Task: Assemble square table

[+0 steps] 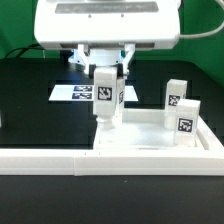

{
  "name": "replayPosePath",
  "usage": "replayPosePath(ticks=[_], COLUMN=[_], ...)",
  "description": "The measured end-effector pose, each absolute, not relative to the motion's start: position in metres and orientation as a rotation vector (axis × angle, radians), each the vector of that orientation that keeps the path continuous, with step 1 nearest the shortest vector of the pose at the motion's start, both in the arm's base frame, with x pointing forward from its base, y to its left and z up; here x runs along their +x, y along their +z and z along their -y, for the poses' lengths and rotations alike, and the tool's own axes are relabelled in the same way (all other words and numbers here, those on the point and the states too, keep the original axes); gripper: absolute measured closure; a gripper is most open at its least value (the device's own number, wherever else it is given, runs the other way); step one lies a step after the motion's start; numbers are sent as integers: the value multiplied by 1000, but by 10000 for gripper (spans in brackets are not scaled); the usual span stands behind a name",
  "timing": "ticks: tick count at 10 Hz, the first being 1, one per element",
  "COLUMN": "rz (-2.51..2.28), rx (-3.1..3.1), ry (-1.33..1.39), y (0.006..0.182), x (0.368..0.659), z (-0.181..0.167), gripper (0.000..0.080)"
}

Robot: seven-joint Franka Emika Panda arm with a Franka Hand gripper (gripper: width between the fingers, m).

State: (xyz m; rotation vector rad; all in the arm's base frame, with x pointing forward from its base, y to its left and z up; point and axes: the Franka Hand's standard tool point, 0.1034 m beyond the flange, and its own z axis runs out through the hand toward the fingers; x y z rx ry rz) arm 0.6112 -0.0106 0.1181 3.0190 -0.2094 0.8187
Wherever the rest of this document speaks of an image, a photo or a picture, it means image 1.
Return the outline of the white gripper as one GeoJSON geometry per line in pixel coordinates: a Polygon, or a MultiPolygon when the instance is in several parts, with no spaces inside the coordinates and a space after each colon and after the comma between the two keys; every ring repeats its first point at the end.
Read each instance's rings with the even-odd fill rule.
{"type": "Polygon", "coordinates": [[[121,49],[117,76],[129,75],[137,49],[171,49],[180,37],[181,0],[38,0],[34,35],[46,49],[75,49],[94,78],[90,48],[121,49]]]}

